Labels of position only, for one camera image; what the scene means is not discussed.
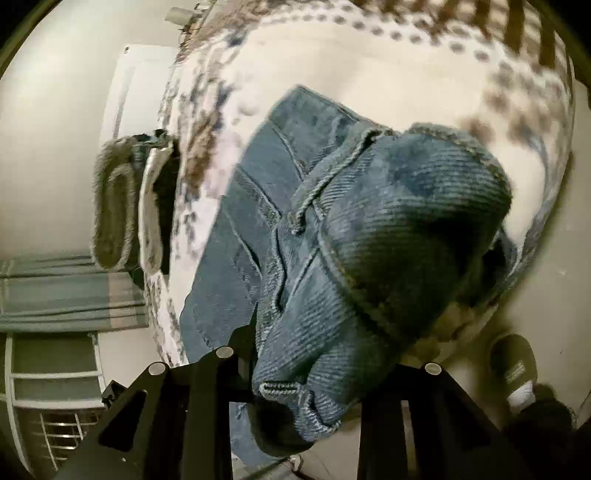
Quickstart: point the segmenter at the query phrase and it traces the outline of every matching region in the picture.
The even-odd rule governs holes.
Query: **foot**
[[[534,352],[525,338],[514,333],[499,338],[491,348],[490,362],[491,371],[503,385],[513,413],[535,402],[538,370]]]

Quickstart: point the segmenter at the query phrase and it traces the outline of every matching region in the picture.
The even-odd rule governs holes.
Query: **shower curtain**
[[[91,332],[146,326],[143,292],[90,255],[0,260],[0,332]]]

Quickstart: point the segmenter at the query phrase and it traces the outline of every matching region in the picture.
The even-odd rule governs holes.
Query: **denim fabric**
[[[224,345],[259,302],[255,394],[288,408],[302,439],[326,436],[465,294],[510,202],[501,167],[465,132],[400,135],[297,87],[221,202],[180,318],[188,358]],[[270,460],[231,410],[234,452]]]

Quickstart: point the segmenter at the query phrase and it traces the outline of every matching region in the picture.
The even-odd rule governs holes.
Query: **person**
[[[529,342],[514,333],[499,338],[491,348],[490,366],[512,412],[504,433],[534,477],[578,478],[588,471],[591,419],[576,429],[571,410],[555,398],[550,387],[537,383]]]

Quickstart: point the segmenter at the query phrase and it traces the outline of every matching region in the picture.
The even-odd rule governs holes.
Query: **white wall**
[[[127,43],[176,46],[170,7],[196,0],[63,0],[0,79],[0,258],[86,249],[105,100]]]
[[[111,380],[129,387],[152,362],[159,362],[149,328],[99,333],[100,362],[105,385]]]

